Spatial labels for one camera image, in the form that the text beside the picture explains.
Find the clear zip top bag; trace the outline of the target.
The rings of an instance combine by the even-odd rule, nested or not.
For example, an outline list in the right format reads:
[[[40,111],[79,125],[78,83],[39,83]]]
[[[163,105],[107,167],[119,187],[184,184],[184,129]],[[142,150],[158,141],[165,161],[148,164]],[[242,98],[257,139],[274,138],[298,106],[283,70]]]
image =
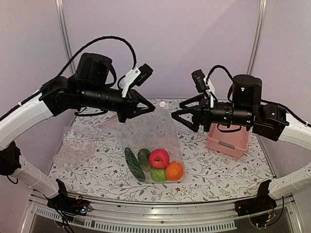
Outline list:
[[[117,115],[114,115],[99,127],[102,130],[110,129],[114,132],[121,146],[124,159],[124,149],[126,147],[132,150],[137,160],[140,149],[148,149],[150,153],[156,149],[164,149],[169,154],[170,162],[179,162],[184,166],[184,176],[178,181],[169,181],[167,179],[165,182],[155,182],[151,179],[150,172],[144,172],[146,178],[144,183],[177,183],[184,180],[186,169],[180,151],[176,127],[169,113],[167,102],[162,100],[155,104],[153,112],[134,119],[128,119],[125,123],[119,123]]]

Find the green yellow toy mango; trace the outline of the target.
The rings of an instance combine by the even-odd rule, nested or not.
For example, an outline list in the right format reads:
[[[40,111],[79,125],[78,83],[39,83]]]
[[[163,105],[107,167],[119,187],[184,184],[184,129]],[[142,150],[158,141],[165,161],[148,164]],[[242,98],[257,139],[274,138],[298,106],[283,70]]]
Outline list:
[[[149,155],[150,155],[150,151],[148,149],[140,149],[138,151],[138,162],[139,162],[140,168],[144,172],[150,172],[151,170],[151,165],[149,163]]]

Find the red toy apple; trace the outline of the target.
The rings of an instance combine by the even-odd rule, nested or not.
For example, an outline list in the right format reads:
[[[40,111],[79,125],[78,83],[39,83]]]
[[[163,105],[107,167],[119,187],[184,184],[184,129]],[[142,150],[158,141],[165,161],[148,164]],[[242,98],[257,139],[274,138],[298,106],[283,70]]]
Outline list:
[[[169,154],[164,149],[156,149],[149,155],[149,164],[155,169],[165,169],[170,162]]]

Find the orange toy fruit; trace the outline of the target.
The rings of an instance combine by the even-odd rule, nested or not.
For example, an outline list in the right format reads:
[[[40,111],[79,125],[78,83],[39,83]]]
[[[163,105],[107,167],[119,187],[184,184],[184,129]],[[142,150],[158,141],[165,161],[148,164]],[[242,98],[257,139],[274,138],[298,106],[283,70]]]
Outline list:
[[[184,166],[179,162],[170,162],[165,169],[169,181],[178,181],[184,176]]]

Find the dark green toy cucumber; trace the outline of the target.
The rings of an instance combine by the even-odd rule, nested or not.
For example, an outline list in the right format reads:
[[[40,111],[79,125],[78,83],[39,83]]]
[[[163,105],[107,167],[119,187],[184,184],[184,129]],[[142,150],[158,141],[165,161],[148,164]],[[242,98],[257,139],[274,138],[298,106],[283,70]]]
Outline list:
[[[140,182],[145,182],[145,174],[140,167],[140,164],[135,157],[134,153],[129,147],[124,149],[125,160],[128,165],[129,170],[132,172],[133,176]]]

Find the green toy apple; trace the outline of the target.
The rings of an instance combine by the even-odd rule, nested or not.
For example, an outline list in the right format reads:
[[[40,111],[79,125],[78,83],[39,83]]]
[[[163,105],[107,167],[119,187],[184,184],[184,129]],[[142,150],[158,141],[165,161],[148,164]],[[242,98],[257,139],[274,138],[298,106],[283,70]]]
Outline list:
[[[164,169],[151,168],[150,174],[151,174],[151,179],[155,182],[167,181],[167,177],[166,177],[166,173]]]

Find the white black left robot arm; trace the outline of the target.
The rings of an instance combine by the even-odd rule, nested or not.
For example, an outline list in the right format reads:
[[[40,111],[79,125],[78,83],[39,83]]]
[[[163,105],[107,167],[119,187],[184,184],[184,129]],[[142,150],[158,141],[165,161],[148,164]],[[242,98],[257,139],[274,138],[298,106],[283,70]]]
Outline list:
[[[153,70],[146,64],[133,66],[117,78],[110,58],[85,53],[83,49],[75,56],[80,57],[80,61],[71,77],[58,74],[1,117],[0,173],[39,191],[50,208],[85,215],[91,210],[90,202],[80,196],[70,197],[62,181],[51,179],[30,164],[16,146],[15,139],[36,124],[69,109],[75,110],[77,116],[82,116],[83,107],[99,109],[100,114],[115,112],[121,123],[150,113],[155,107],[134,86],[142,85]]]

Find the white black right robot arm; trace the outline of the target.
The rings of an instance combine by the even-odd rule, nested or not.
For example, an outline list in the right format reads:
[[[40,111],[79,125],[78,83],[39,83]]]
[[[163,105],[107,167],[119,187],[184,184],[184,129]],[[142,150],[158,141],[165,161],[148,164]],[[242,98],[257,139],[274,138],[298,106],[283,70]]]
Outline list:
[[[218,68],[224,70],[232,81],[227,102],[219,102],[212,89],[210,76]],[[311,125],[288,107],[262,100],[261,79],[246,74],[232,76],[222,65],[215,65],[208,75],[196,70],[191,77],[199,94],[181,102],[180,109],[171,114],[187,128],[197,132],[202,126],[205,132],[209,132],[213,123],[226,127],[235,125],[273,141],[311,149]],[[310,184],[311,166],[307,164],[284,177],[261,182],[256,196],[237,201],[235,210],[238,216],[267,211],[276,207],[277,199]]]

